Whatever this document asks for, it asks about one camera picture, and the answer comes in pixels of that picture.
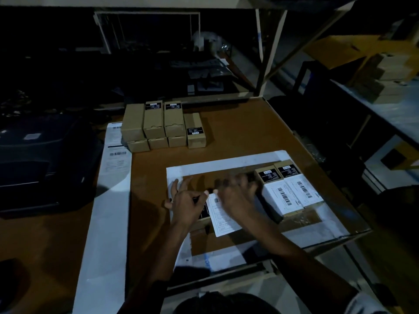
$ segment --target black printer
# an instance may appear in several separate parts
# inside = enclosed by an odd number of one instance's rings
[[[66,114],[0,129],[0,217],[81,208],[93,198],[102,150],[89,123]]]

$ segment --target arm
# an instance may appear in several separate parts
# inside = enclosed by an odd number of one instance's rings
[[[217,191],[224,210],[251,233],[270,253],[281,274],[312,313],[343,313],[358,291],[319,263],[278,230],[254,208],[256,184],[247,177],[231,178]]]
[[[177,190],[178,180],[176,179],[172,184],[170,192],[173,202],[170,200],[165,202],[165,207],[173,211],[173,218],[166,240],[147,276],[134,287],[118,314],[139,313],[141,311],[160,313],[179,249],[192,225],[198,220],[208,197],[208,191],[204,193],[188,191],[190,180],[185,180],[179,191]],[[198,196],[198,201],[195,204],[192,198]]]

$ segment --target hand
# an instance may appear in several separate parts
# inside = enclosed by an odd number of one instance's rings
[[[224,186],[214,193],[218,195],[225,212],[243,227],[246,220],[256,212],[254,197],[258,185],[255,182],[248,183],[244,174],[230,177],[224,181]]]
[[[171,224],[174,226],[180,226],[183,230],[188,233],[192,225],[198,220],[199,215],[204,209],[205,201],[208,198],[208,191],[196,192],[188,190],[188,184],[191,182],[192,177],[184,180],[179,187],[178,191],[178,179],[172,184],[170,193],[172,195],[172,201],[167,199],[164,206],[173,211],[173,218]],[[198,197],[196,204],[192,198]]]

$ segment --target work desk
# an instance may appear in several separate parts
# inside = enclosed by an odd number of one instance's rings
[[[148,270],[170,224],[163,207],[168,197],[167,167],[286,150],[348,230],[344,239],[370,230],[265,100],[186,107],[184,112],[200,112],[207,147],[166,148],[132,156],[128,287]],[[71,310],[91,209],[88,205],[69,213],[0,220],[0,260],[18,258],[30,278],[28,290],[11,313]]]

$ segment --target brown tabletop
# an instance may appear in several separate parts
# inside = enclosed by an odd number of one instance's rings
[[[254,98],[184,111],[200,112],[207,147],[133,154],[129,286],[147,271],[165,238],[169,214],[162,204],[167,198],[167,167],[286,150],[350,234],[369,229],[266,101]],[[71,310],[91,209],[89,205],[70,213],[0,220],[0,260],[18,258],[30,276],[29,289],[15,313]]]

